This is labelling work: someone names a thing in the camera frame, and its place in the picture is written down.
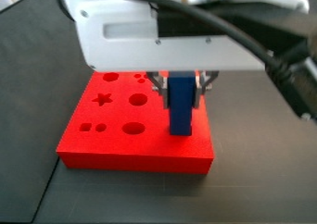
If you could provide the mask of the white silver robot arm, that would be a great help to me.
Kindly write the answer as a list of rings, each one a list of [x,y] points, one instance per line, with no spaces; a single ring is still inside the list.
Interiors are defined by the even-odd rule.
[[[317,92],[310,50],[309,0],[59,0],[75,23],[88,66],[146,72],[163,105],[175,98],[171,78],[199,105],[223,70],[262,69],[297,114]]]

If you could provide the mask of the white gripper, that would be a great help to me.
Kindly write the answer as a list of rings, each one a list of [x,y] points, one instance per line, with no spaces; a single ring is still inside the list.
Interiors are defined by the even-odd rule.
[[[263,63],[225,35],[159,36],[159,6],[266,3],[309,13],[309,0],[60,0],[75,24],[87,65],[97,72],[147,71],[152,90],[168,108],[167,78],[159,71],[199,70],[192,107],[211,89],[218,70],[257,70]]]

